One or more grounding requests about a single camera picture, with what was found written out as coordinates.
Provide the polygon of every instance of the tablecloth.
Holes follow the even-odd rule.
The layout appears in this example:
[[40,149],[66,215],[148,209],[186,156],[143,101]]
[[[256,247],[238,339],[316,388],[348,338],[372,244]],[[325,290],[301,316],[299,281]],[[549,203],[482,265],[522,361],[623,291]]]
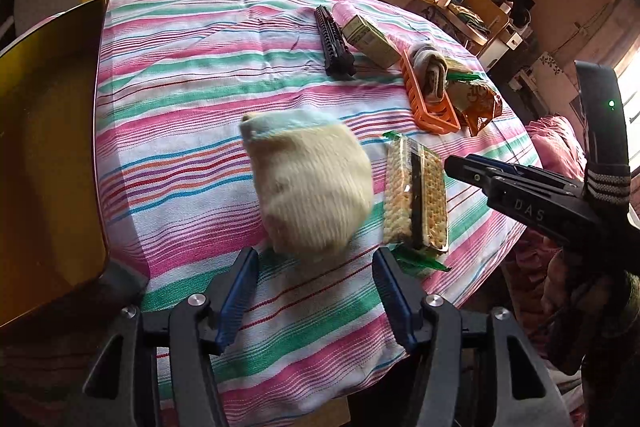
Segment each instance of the tablecloth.
[[[110,0],[98,68],[100,203],[113,250],[143,255],[144,311],[203,290],[242,247],[260,252],[260,278],[235,343],[212,359],[231,425],[286,425],[325,401],[374,383],[403,356],[372,281],[382,240],[385,145],[396,130],[443,158],[481,153],[537,164],[521,123],[503,114],[477,137],[417,129],[398,68],[354,50],[353,80],[324,72],[313,10],[343,0]],[[433,39],[482,71],[431,23],[376,0],[349,0],[388,34]],[[374,207],[348,253],[301,267],[267,249],[238,123],[248,111],[316,108],[344,122],[370,157]],[[452,270],[425,289],[462,303],[524,229],[481,192],[447,179]],[[163,413],[171,421],[168,351],[158,351]]]

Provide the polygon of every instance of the screw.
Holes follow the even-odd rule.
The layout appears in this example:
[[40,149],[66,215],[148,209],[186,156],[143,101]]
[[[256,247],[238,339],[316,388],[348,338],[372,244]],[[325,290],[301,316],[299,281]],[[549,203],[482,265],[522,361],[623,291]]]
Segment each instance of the screw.
[[122,309],[120,313],[122,313],[128,319],[132,319],[133,317],[136,316],[136,307],[131,305],[126,306]]
[[202,306],[206,300],[207,298],[202,293],[194,293],[193,295],[189,295],[187,302],[191,306]]
[[509,318],[509,315],[511,315],[511,312],[505,308],[496,308],[494,310],[494,317],[496,319],[498,319],[499,321],[503,321],[505,319]]
[[427,304],[427,306],[431,306],[432,308],[437,308],[444,304],[444,299],[437,293],[432,293],[431,295],[427,295],[424,298],[424,303]]

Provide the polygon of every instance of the basket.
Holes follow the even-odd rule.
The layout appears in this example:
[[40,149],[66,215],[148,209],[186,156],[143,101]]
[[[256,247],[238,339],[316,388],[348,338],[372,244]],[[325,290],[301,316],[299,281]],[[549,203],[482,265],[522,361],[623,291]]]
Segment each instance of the basket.
[[406,92],[409,95],[409,104],[414,114],[415,124],[420,129],[435,134],[458,132],[460,130],[460,122],[456,112],[453,110],[447,91],[445,91],[441,102],[425,102],[406,51],[403,50],[401,55],[400,69],[404,77],[404,87],[406,87]]

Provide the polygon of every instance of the folded sock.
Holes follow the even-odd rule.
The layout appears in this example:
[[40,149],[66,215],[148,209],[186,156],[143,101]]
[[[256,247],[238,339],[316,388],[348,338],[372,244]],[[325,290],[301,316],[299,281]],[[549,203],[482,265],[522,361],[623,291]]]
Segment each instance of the folded sock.
[[273,249],[316,261],[344,251],[373,204],[371,164],[350,129],[323,113],[249,113],[240,124]]
[[447,62],[431,41],[422,41],[409,49],[409,60],[414,68],[425,102],[440,102],[447,87]]

